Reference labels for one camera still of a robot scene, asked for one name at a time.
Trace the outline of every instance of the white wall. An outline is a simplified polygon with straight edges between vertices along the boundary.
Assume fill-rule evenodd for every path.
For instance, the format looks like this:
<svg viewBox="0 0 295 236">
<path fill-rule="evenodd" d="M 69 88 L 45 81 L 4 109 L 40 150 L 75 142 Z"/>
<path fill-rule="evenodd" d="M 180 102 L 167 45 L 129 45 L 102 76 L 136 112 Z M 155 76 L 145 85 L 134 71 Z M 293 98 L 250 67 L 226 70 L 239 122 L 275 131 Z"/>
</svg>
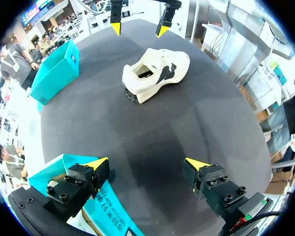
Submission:
<svg viewBox="0 0 295 236">
<path fill-rule="evenodd" d="M 131 13 L 144 12 L 144 14 L 138 15 L 138 17 L 150 21 L 151 23 L 158 24 L 160 19 L 159 4 L 159 2 L 151 0 L 133 0 L 133 10 Z"/>
</svg>

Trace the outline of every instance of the black cable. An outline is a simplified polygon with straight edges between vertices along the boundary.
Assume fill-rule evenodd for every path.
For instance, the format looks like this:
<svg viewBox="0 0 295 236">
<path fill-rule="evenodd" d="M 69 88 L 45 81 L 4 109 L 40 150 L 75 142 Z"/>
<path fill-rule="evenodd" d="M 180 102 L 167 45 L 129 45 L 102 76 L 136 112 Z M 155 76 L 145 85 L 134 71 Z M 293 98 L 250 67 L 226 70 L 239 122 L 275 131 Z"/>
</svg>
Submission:
<svg viewBox="0 0 295 236">
<path fill-rule="evenodd" d="M 272 31 L 272 28 L 271 28 L 271 26 L 269 25 L 269 28 L 270 28 L 270 31 L 271 31 L 271 33 L 273 34 L 273 36 L 275 37 L 275 39 L 277 40 L 277 41 L 279 41 L 280 43 L 282 43 L 283 45 L 286 45 L 286 43 L 284 43 L 284 42 L 282 42 L 274 33 L 273 33 L 273 31 Z"/>
<path fill-rule="evenodd" d="M 227 234 L 225 234 L 224 236 L 231 236 L 233 235 L 234 233 L 236 233 L 237 231 L 241 230 L 242 228 L 246 227 L 247 225 L 250 225 L 254 222 L 256 222 L 257 220 L 260 220 L 262 218 L 265 218 L 265 217 L 269 217 L 269 216 L 279 216 L 281 214 L 280 211 L 270 211 L 270 212 L 267 212 L 267 213 L 264 213 L 264 214 L 261 214 L 261 215 L 257 215 L 255 216 L 254 218 L 252 218 L 251 220 L 248 220 L 247 222 L 243 223 L 242 225 L 240 225 L 239 227 L 229 231 Z"/>
<path fill-rule="evenodd" d="M 216 49 L 216 45 L 221 41 L 221 39 L 222 38 L 219 38 L 219 41 L 217 42 L 217 39 L 218 39 L 218 37 L 220 36 L 222 34 L 222 32 L 220 32 L 218 35 L 217 35 L 217 37 L 213 40 L 213 41 L 215 41 L 214 42 L 214 44 L 213 44 L 213 47 L 212 47 L 212 50 L 211 50 L 211 45 L 212 45 L 212 43 L 213 43 L 213 41 L 211 42 L 211 44 L 210 44 L 210 51 L 209 51 L 209 53 L 211 53 L 211 58 L 213 59 L 213 51 Z"/>
<path fill-rule="evenodd" d="M 217 47 L 220 46 L 220 44 L 218 44 L 219 42 L 221 42 L 222 38 L 219 38 L 219 40 L 216 42 L 216 45 L 214 44 L 213 45 L 213 48 L 212 48 L 212 53 L 211 53 L 211 58 L 213 59 L 213 52 L 215 49 L 217 49 Z"/>
</svg>

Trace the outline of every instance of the teal box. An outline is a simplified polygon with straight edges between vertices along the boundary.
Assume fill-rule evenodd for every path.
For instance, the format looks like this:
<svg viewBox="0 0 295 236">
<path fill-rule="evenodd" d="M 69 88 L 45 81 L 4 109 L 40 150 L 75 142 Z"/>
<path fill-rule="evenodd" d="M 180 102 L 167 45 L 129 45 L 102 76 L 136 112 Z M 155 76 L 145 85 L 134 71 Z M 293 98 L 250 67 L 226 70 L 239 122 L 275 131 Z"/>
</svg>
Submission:
<svg viewBox="0 0 295 236">
<path fill-rule="evenodd" d="M 79 49 L 72 40 L 57 48 L 41 65 L 30 95 L 46 105 L 58 92 L 80 75 Z"/>
<path fill-rule="evenodd" d="M 75 163 L 83 165 L 97 159 L 92 156 L 62 154 L 48 162 L 43 170 L 29 177 L 29 184 L 47 196 L 46 188 L 53 177 L 68 174 L 68 168 Z M 87 200 L 83 209 L 102 235 L 144 236 L 123 208 L 108 180 L 100 188 L 94 200 Z"/>
</svg>

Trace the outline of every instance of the display screen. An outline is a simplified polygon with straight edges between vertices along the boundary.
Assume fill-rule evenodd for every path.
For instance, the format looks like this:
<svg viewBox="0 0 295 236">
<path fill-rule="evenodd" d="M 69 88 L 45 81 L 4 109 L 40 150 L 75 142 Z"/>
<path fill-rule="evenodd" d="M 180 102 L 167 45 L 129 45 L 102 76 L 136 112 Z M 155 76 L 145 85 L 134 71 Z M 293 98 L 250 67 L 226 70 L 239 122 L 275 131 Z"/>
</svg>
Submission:
<svg viewBox="0 0 295 236">
<path fill-rule="evenodd" d="M 34 3 L 23 15 L 22 15 L 22 23 L 26 26 L 34 16 L 37 15 L 39 9 L 37 5 Z"/>
<path fill-rule="evenodd" d="M 54 6 L 53 0 L 37 0 L 36 3 L 34 3 L 23 15 L 22 15 L 22 23 L 24 26 L 27 26 L 27 24 L 36 16 L 40 11 L 43 11 L 43 13 L 40 15 L 41 17 L 46 14 L 46 11 L 48 11 L 46 6 Z"/>
<path fill-rule="evenodd" d="M 31 19 L 30 24 L 34 26 L 40 18 L 42 18 L 48 12 L 48 8 L 44 7 L 41 11 Z"/>
<path fill-rule="evenodd" d="M 39 10 L 43 9 L 48 3 L 50 3 L 52 0 L 37 0 L 36 6 Z"/>
</svg>

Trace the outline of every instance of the table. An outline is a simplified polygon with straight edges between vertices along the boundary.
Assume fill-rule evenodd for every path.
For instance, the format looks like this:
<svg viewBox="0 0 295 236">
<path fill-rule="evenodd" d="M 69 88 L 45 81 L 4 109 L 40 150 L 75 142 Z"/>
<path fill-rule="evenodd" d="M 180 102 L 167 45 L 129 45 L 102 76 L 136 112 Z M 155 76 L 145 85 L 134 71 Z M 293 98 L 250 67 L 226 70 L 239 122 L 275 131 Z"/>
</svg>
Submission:
<svg viewBox="0 0 295 236">
<path fill-rule="evenodd" d="M 109 157 L 111 183 L 145 235 L 217 235 L 224 221 L 198 201 L 182 176 L 185 157 L 225 167 L 247 196 L 264 192 L 270 158 L 258 121 L 235 84 L 207 55 L 172 32 L 133 20 L 77 44 L 80 77 L 41 114 L 45 162 L 62 153 Z M 122 87 L 123 67 L 148 47 L 185 51 L 189 71 L 144 104 Z"/>
</svg>

